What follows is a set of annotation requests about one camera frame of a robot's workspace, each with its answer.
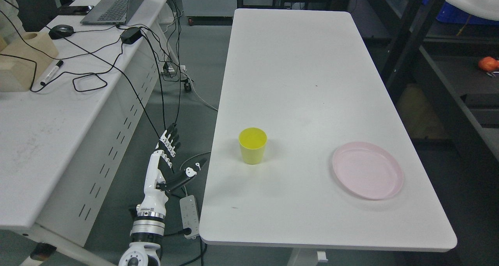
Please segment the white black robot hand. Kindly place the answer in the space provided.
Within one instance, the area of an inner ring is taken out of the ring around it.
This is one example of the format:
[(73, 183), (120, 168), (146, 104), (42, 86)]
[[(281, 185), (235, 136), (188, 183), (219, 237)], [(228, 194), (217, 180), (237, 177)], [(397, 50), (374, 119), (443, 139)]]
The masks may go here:
[(201, 173), (207, 162), (202, 155), (185, 161), (178, 169), (174, 168), (173, 159), (179, 149), (177, 125), (173, 123), (162, 133), (150, 156), (143, 188), (144, 199), (137, 206), (139, 216), (165, 216), (165, 204), (173, 191)]

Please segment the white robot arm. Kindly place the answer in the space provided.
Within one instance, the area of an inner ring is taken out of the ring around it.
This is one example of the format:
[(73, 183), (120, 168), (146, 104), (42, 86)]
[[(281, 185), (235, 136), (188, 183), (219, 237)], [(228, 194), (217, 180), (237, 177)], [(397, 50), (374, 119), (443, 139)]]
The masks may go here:
[(159, 266), (158, 251), (165, 232), (165, 207), (149, 208), (138, 204), (137, 216), (130, 232), (131, 242), (119, 266)]

